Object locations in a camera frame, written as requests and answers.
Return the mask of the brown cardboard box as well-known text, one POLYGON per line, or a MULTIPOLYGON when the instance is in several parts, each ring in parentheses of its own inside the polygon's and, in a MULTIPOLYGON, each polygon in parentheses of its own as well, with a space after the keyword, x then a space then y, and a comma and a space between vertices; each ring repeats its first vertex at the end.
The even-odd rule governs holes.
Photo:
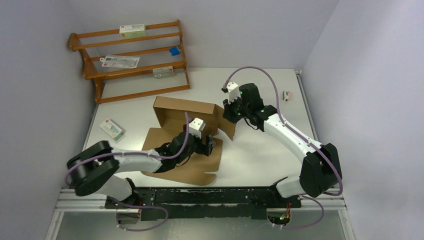
POLYGON ((184 151, 176 160, 166 160, 163 172, 144 171, 143 175, 197 186, 211 184, 216 179, 224 145, 216 136, 223 131, 232 140, 236 132, 236 125, 224 119, 224 109, 214 103, 158 96, 153 110, 160 127, 148 130, 144 151, 175 155, 185 140, 185 113, 191 124, 200 125, 200 130, 189 134, 184 151))

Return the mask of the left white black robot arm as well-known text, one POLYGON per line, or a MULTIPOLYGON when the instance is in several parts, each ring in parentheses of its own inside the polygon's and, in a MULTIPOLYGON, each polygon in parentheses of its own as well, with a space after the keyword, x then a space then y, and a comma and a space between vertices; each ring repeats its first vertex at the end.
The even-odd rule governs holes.
POLYGON ((65 183, 74 188, 77 196, 88 196, 116 173, 165 173, 184 165, 194 153, 210 156, 215 145, 209 134, 197 137, 185 132, 149 151, 115 149, 107 140, 101 140, 66 163, 65 183))

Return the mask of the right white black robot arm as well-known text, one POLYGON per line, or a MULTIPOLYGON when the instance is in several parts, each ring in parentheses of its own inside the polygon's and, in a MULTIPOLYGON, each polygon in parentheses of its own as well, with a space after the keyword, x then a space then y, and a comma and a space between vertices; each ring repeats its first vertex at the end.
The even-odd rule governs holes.
POLYGON ((297 176, 284 177, 273 184, 270 202, 282 207, 289 197, 308 195, 318 197, 342 179, 337 148, 321 144, 289 123, 276 107, 264 105, 254 83, 241 86, 229 82, 222 88, 228 97, 223 100, 223 117, 231 123, 244 120, 254 130, 260 130, 278 140, 290 150, 301 164, 297 176))

